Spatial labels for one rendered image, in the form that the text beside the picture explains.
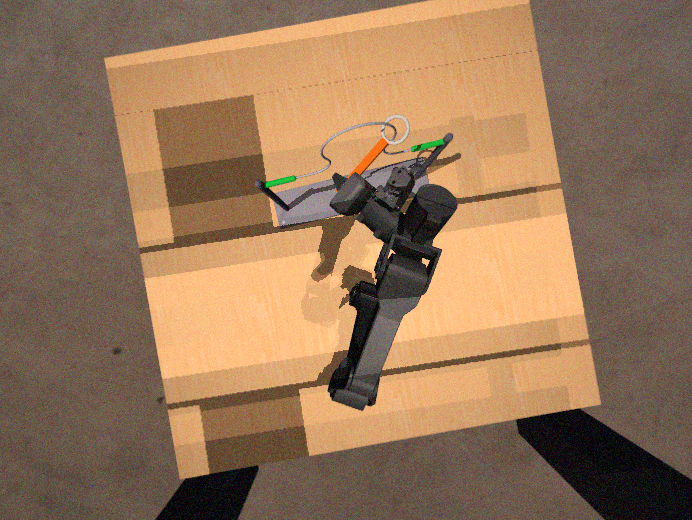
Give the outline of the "orange handle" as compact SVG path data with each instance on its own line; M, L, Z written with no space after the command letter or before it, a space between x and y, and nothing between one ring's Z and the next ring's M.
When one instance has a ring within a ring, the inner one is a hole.
M382 138L381 138L381 140L373 147L373 149L366 155L366 157L352 171L352 173L357 172L361 176L363 174L363 172L372 164L372 162L380 155L380 153L388 146L388 144L390 144L390 145L400 144L408 137L409 131L410 131L410 125L409 125L408 120L402 115L393 115L393 116L388 117L384 122L388 123L389 121L391 121L393 119L401 119L405 123L405 125L406 125L405 135L400 140L389 141L385 137L385 133L384 133L385 125L382 125L382 128L381 128ZM347 179L350 177L350 175L347 177Z

